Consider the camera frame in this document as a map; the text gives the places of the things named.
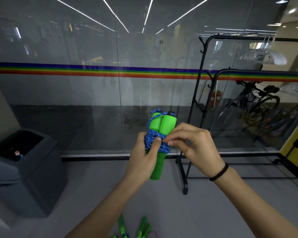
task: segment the blue rope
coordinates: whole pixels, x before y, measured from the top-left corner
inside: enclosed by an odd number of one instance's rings
[[[155,109],[154,111],[151,111],[150,113],[153,114],[155,112],[160,112],[160,111],[162,112],[161,109],[158,109],[158,110]],[[155,118],[158,118],[158,117],[160,117],[162,115],[167,115],[167,114],[168,114],[167,112],[160,113],[160,114],[158,114],[156,116],[153,116],[149,120],[149,122],[148,122],[148,131],[147,131],[147,134],[145,135],[145,147],[146,147],[146,149],[150,149],[151,148],[151,144],[152,144],[152,142],[154,141],[154,139],[156,137],[160,137],[162,140],[166,137],[166,135],[163,135],[162,133],[159,133],[159,132],[157,132],[157,131],[155,131],[153,129],[149,129],[149,126],[150,126],[150,123],[151,123],[152,120],[154,120]],[[161,146],[159,148],[159,152],[164,153],[164,154],[168,154],[170,152],[170,148],[169,148],[168,144],[167,143],[163,143],[161,141]]]

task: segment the rainbow stripe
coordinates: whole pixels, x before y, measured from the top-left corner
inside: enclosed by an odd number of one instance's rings
[[[88,66],[67,64],[39,64],[39,63],[11,63],[0,62],[0,74],[32,74],[32,75],[62,75],[62,76],[94,76],[94,77],[128,77],[128,78],[164,78],[164,79],[196,79],[199,70],[179,68],[135,68]],[[206,70],[203,70],[201,79],[208,80]],[[265,72],[249,75],[247,73],[223,74],[219,80],[244,81],[281,81],[298,82],[297,76],[269,75]]]

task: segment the black hair tie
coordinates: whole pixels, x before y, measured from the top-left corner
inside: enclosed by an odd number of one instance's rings
[[[225,163],[224,168],[216,176],[214,176],[213,178],[209,178],[209,180],[214,181],[214,180],[218,179],[219,177],[221,177],[227,171],[227,169],[228,169],[228,164]]]

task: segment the red fire extinguisher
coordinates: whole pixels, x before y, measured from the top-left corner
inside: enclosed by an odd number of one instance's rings
[[[217,91],[216,95],[215,92],[212,93],[212,98],[209,103],[209,108],[218,108],[220,101],[222,99],[223,93],[221,91]]]

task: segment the person's left hand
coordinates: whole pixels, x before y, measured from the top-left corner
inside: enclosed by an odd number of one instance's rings
[[[151,149],[146,154],[145,135],[147,132],[140,132],[133,150],[130,152],[129,163],[125,176],[133,176],[141,182],[148,180],[157,162],[158,150],[161,146],[161,138],[156,137]]]

